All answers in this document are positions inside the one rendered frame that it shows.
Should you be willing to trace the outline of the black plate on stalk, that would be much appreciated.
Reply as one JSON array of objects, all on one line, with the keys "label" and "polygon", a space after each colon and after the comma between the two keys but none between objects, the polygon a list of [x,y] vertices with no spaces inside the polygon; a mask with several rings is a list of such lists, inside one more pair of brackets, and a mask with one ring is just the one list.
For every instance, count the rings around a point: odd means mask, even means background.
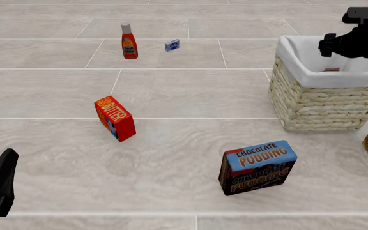
[{"label": "black plate on stalk", "polygon": [[345,24],[368,23],[368,7],[349,7],[342,17]]}]

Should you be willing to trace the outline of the red ketchup bottle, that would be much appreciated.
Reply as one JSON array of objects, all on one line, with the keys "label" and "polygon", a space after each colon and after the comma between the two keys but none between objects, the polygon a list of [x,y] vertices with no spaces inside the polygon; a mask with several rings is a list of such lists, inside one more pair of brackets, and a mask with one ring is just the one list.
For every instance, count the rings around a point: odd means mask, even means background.
[{"label": "red ketchup bottle", "polygon": [[130,24],[127,22],[122,23],[121,29],[122,29],[121,47],[123,51],[123,57],[125,59],[137,59],[138,49],[134,35],[132,34]]}]

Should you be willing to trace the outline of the red butter box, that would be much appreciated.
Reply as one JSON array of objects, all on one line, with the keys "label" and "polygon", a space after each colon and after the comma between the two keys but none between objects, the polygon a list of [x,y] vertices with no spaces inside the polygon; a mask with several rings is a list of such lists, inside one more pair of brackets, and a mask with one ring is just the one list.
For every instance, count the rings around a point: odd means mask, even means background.
[{"label": "red butter box", "polygon": [[96,101],[95,109],[102,124],[119,142],[136,134],[133,116],[111,95]]}]

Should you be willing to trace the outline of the chocolate pudding box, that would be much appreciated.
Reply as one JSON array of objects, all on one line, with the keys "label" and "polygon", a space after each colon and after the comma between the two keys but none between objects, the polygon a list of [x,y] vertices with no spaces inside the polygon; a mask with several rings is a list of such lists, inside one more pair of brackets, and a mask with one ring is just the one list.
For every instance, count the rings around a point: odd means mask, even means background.
[{"label": "chocolate pudding box", "polygon": [[281,185],[297,155],[285,140],[225,151],[218,180],[226,196]]}]

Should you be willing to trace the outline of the woven basket with white liner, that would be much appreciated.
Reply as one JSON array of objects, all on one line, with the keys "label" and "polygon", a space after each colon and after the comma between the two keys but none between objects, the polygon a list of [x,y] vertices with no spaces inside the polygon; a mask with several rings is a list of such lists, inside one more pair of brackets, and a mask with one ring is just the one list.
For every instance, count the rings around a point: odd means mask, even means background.
[{"label": "woven basket with white liner", "polygon": [[275,112],[287,131],[359,130],[368,120],[368,59],[323,57],[320,40],[279,38],[269,86]]}]

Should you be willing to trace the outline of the small blue and white box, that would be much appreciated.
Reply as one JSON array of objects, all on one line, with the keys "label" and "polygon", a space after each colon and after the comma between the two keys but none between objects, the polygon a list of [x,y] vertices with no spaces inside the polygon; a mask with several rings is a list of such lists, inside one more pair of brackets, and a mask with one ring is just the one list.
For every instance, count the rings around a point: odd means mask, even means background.
[{"label": "small blue and white box", "polygon": [[172,40],[165,43],[165,51],[170,52],[180,47],[180,40]]}]

